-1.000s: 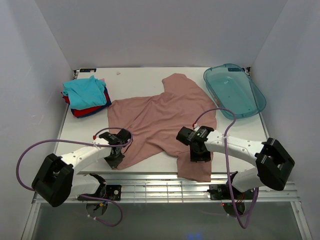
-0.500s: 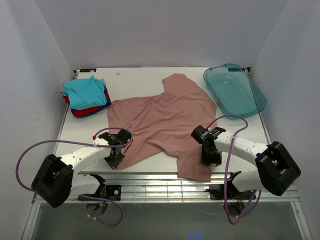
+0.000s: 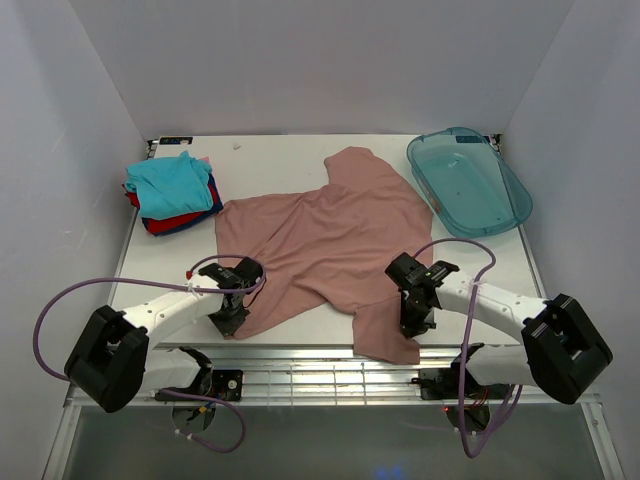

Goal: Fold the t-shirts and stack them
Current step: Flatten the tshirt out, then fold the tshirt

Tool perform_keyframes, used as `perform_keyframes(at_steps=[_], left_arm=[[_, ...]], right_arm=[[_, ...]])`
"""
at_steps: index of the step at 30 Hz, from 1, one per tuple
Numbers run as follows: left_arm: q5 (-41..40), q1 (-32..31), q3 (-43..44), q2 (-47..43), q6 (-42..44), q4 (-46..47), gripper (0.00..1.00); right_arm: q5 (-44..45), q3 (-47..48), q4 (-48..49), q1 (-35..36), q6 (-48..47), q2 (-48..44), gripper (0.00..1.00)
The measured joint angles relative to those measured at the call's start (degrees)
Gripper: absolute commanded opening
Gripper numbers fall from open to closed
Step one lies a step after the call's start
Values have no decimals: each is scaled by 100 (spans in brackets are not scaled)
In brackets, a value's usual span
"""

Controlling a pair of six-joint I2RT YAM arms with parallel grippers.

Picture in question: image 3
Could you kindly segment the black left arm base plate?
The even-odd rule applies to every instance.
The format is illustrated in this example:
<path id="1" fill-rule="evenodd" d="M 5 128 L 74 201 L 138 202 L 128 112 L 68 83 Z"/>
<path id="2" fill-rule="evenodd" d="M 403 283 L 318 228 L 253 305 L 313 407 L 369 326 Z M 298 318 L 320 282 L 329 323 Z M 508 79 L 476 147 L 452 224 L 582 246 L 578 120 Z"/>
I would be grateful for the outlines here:
<path id="1" fill-rule="evenodd" d="M 207 396 L 236 402 L 242 397 L 243 371 L 237 369 L 201 370 L 187 387 L 166 387 L 180 394 Z"/>

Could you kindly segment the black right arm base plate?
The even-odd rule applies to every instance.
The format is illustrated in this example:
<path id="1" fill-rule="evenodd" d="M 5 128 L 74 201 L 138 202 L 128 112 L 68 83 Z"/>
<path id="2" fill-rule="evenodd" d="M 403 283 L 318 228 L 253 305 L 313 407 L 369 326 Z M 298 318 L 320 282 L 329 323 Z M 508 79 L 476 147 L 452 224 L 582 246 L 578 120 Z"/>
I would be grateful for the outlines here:
<path id="1" fill-rule="evenodd" d="M 458 398 L 459 368 L 420 369 L 410 383 L 420 390 L 422 400 L 452 400 Z M 464 396 L 471 401 L 497 400 L 509 390 L 504 384 L 480 385 L 469 373 L 465 374 Z"/>

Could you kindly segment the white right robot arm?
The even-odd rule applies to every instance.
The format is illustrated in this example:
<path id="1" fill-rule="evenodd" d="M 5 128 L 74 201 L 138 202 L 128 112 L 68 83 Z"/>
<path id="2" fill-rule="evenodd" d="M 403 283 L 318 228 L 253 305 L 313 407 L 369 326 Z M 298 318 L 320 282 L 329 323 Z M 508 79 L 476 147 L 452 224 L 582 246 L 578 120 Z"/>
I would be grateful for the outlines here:
<path id="1" fill-rule="evenodd" d="M 613 353 L 580 303 L 571 296 L 540 299 L 479 284 L 457 266 L 421 264 L 407 253 L 385 270 L 401 294 L 400 330 L 407 337 L 434 327 L 436 309 L 467 313 L 514 339 L 511 346 L 468 345 L 442 379 L 466 392 L 522 385 L 571 405 L 611 364 Z"/>

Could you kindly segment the dusty pink t shirt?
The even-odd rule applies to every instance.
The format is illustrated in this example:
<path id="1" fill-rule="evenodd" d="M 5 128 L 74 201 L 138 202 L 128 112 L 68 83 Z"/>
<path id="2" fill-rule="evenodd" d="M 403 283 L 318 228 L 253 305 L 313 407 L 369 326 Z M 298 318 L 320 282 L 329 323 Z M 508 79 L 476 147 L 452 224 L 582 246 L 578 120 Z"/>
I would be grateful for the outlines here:
<path id="1" fill-rule="evenodd" d="M 215 220 L 217 250 L 260 261 L 267 282 L 233 337 L 243 340 L 329 303 L 353 317 L 355 354 L 416 364 L 400 331 L 400 294 L 384 271 L 430 242 L 433 214 L 416 190 L 370 150 L 324 161 L 328 182 L 303 193 L 233 200 Z"/>

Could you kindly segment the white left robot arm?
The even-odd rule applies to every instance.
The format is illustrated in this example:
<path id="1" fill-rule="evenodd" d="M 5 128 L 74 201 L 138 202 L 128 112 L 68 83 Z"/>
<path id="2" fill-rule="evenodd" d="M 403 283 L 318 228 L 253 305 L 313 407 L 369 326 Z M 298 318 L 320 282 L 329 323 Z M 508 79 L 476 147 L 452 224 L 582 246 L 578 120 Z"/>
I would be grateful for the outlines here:
<path id="1" fill-rule="evenodd" d="M 207 317 L 222 334 L 231 335 L 248 316 L 244 296 L 266 279 L 263 265 L 249 257 L 227 268 L 212 263 L 192 273 L 187 283 L 143 304 L 116 311 L 95 310 L 65 366 L 71 383 L 108 413 L 125 407 L 137 395 L 208 394 L 213 365 L 198 350 L 155 347 L 179 330 Z"/>

